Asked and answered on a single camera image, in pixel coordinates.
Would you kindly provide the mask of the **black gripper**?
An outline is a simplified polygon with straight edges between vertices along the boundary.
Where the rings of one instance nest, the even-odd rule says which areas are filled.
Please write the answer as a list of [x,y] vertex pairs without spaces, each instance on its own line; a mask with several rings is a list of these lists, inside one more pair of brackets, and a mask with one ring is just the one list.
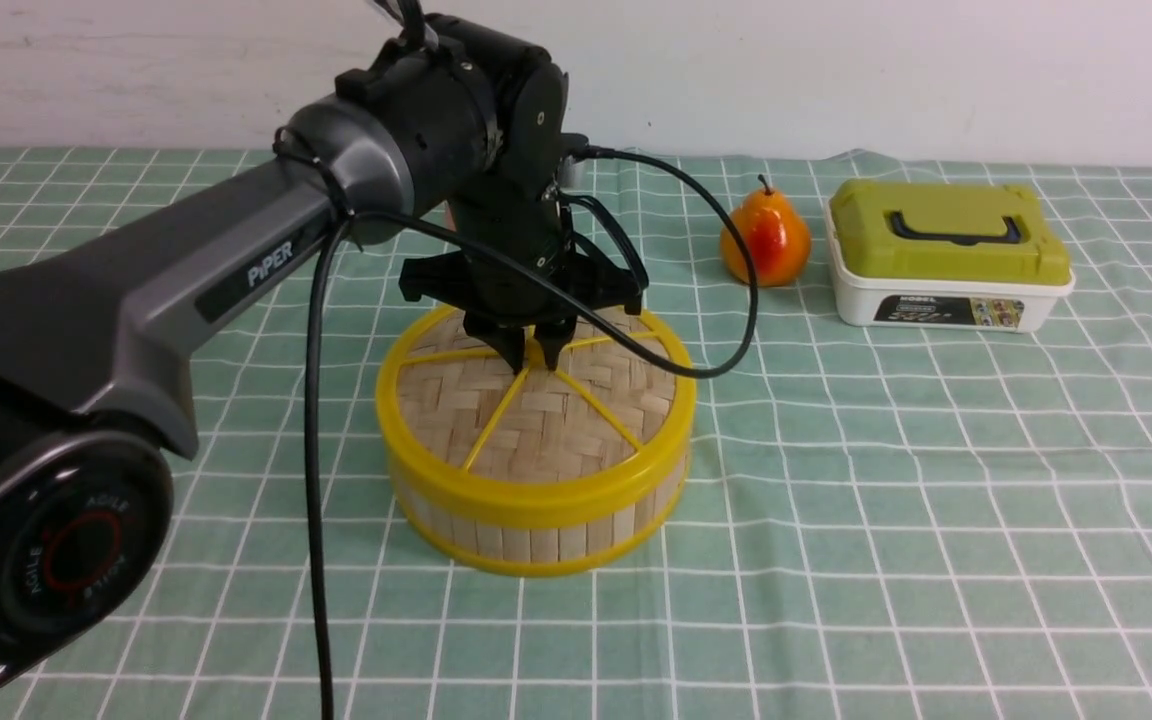
[[[573,228],[570,205],[559,196],[571,182],[576,152],[588,145],[586,135],[563,132],[558,167],[535,194],[503,172],[475,179],[450,200],[454,233],[525,266],[590,309],[641,314],[647,286],[641,260],[630,258],[627,268],[614,263]],[[532,338],[548,370],[558,370],[577,329],[571,306],[479,252],[458,249],[407,260],[399,291],[408,301],[435,300],[462,311],[467,336],[492,348],[515,376],[526,364],[526,327],[535,325]]]

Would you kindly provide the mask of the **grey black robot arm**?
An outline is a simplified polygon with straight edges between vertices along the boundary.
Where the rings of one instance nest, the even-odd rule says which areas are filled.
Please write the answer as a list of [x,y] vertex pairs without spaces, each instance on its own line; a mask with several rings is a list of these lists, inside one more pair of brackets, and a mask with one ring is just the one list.
[[637,313],[621,268],[573,232],[558,187],[567,74],[544,47],[382,1],[402,31],[275,132],[273,159],[79,247],[0,270],[0,688],[118,609],[168,533],[165,454],[198,447],[191,356],[310,258],[314,404],[332,255],[403,229],[452,252],[408,263],[407,300],[520,369],[579,316]]

